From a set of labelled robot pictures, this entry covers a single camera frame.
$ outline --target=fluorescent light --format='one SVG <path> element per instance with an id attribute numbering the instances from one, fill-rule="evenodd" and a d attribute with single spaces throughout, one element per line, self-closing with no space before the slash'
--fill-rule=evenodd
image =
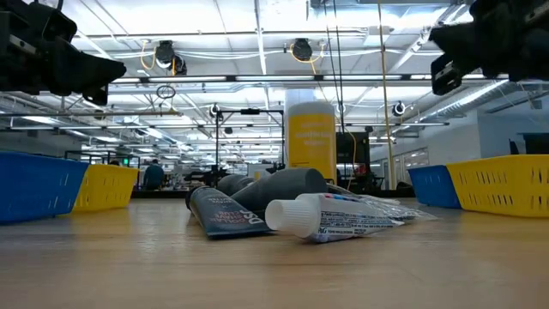
<path id="1" fill-rule="evenodd" d="M 444 125 L 449 125 L 449 123 L 419 123 L 419 124 L 406 124 L 406 126 L 409 128 L 409 127 L 412 127 L 412 126 L 444 126 Z"/>
<path id="2" fill-rule="evenodd" d="M 281 141 L 282 137 L 234 137 L 234 138 L 220 138 L 220 141 L 223 142 L 232 142 L 232 141 Z"/>
<path id="3" fill-rule="evenodd" d="M 388 80 L 399 80 L 402 76 L 400 75 L 387 75 L 385 76 L 385 79 Z M 333 81 L 334 79 L 339 80 L 340 77 L 338 75 L 335 76 L 324 76 L 325 81 Z M 383 76 L 342 76 L 341 79 L 343 81 L 381 81 L 383 79 Z"/>
<path id="4" fill-rule="evenodd" d="M 384 127 L 385 124 L 383 123 L 366 123 L 366 122 L 352 122 L 352 123 L 348 123 L 349 125 L 352 125 L 352 126 L 376 126 L 376 127 Z"/>
<path id="5" fill-rule="evenodd" d="M 503 81 L 499 81 L 499 82 L 494 82 L 493 84 L 491 85 L 488 85 L 484 88 L 482 88 L 481 90 L 479 91 L 476 91 L 468 96 L 466 96 L 465 98 L 462 98 L 452 104 L 449 104 L 435 112 L 432 112 L 429 114 L 429 116 L 434 116 L 434 115 L 438 115 L 440 112 L 443 112 L 453 106 L 465 106 L 471 102 L 473 102 L 474 100 L 477 100 L 478 98 L 480 98 L 481 96 L 483 96 L 484 94 L 487 94 L 489 93 L 490 91 L 494 90 L 495 88 L 498 88 L 499 86 L 505 84 L 506 82 L 508 82 L 507 80 L 503 80 Z"/>
<path id="6" fill-rule="evenodd" d="M 272 154 L 270 150 L 241 150 L 240 154 Z"/>
<path id="7" fill-rule="evenodd" d="M 314 76 L 237 76 L 239 82 L 313 81 Z"/>
<path id="8" fill-rule="evenodd" d="M 118 142 L 119 140 L 116 137 L 108 137 L 108 136 L 94 136 L 95 139 L 98 139 L 103 142 Z"/>
<path id="9" fill-rule="evenodd" d="M 11 127 L 11 130 L 53 130 L 53 127 L 32 126 L 32 127 Z"/>
<path id="10" fill-rule="evenodd" d="M 115 79 L 111 83 L 132 83 L 132 82 L 140 82 L 141 80 L 139 78 L 131 78 L 131 77 L 122 77 Z"/>
<path id="11" fill-rule="evenodd" d="M 147 129 L 147 134 L 149 134 L 150 136 L 154 136 L 156 138 L 164 138 L 164 135 L 162 134 L 162 132 L 152 128 Z"/>
<path id="12" fill-rule="evenodd" d="M 387 139 L 387 136 L 380 136 L 380 137 L 377 137 L 377 136 L 369 136 L 368 138 L 369 138 L 371 141 L 376 141 L 376 140 L 378 140 L 378 139 L 384 139 L 384 140 L 386 140 L 386 139 Z"/>
<path id="13" fill-rule="evenodd" d="M 155 125 L 158 129 L 193 129 L 198 128 L 198 124 L 160 124 Z"/>
<path id="14" fill-rule="evenodd" d="M 74 134 L 74 135 L 76 135 L 76 136 L 87 137 L 86 134 L 81 133 L 81 132 L 79 132 L 79 131 L 75 131 L 75 130 L 69 130 L 69 133 Z"/>
<path id="15" fill-rule="evenodd" d="M 124 129 L 147 129 L 149 126 L 148 125 L 111 125 L 111 126 L 107 126 L 106 128 L 107 129 L 120 129 L 120 130 L 124 130 Z"/>
<path id="16" fill-rule="evenodd" d="M 482 74 L 467 74 L 463 79 L 485 79 L 485 77 Z"/>
<path id="17" fill-rule="evenodd" d="M 153 77 L 150 82 L 224 82 L 224 76 L 185 76 L 185 77 Z"/>
<path id="18" fill-rule="evenodd" d="M 428 75 L 412 75 L 410 79 L 413 80 L 431 80 L 431 76 Z"/>
<path id="19" fill-rule="evenodd" d="M 101 129 L 101 127 L 100 126 L 79 126 L 79 127 L 64 126 L 64 127 L 59 127 L 59 129 L 63 129 L 63 130 L 99 130 L 99 129 Z"/>
<path id="20" fill-rule="evenodd" d="M 41 124 L 58 124 L 57 120 L 54 120 L 54 119 L 51 119 L 51 118 L 48 118 L 48 117 L 26 116 L 26 117 L 23 117 L 23 119 L 31 120 L 31 121 L 38 122 L 38 123 L 41 123 Z"/>

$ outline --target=toothpaste tube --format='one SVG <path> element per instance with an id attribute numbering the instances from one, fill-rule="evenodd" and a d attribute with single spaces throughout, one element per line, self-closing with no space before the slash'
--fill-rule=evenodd
<path id="1" fill-rule="evenodd" d="M 273 230 L 316 243 L 351 239 L 403 224 L 356 198 L 329 193 L 274 200 L 268 204 L 265 219 Z"/>

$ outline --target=tube cap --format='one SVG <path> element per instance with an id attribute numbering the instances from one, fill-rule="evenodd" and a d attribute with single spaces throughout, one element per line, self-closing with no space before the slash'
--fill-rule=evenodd
<path id="1" fill-rule="evenodd" d="M 304 201 L 274 200 L 265 210 L 265 221 L 270 229 L 290 232 L 305 238 L 317 228 L 318 209 Z"/>

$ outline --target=pole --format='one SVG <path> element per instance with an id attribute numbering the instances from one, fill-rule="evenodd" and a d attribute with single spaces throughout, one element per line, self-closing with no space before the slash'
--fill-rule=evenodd
<path id="1" fill-rule="evenodd" d="M 220 115 L 221 112 L 217 110 L 215 112 L 215 174 L 214 174 L 214 187 L 217 187 L 217 175 L 220 170 Z"/>
<path id="2" fill-rule="evenodd" d="M 383 29 L 381 20 L 381 0 L 377 0 L 377 13 L 379 14 L 379 28 Z M 389 146 L 389 188 L 395 189 L 395 164 L 393 162 L 393 148 L 391 142 L 391 129 L 389 126 L 389 104 L 387 100 L 387 70 L 385 69 L 385 44 L 383 43 L 383 31 L 379 33 L 381 46 L 381 65 L 383 72 L 383 100 L 385 101 L 385 130 L 387 131 L 387 146 Z"/>

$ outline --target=workbench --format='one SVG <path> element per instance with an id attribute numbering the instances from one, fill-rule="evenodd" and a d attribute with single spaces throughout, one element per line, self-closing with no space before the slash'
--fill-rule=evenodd
<path id="1" fill-rule="evenodd" d="M 4 308 L 549 308 L 549 220 L 440 220 L 311 245 L 206 239 L 183 200 L 0 227 Z"/>

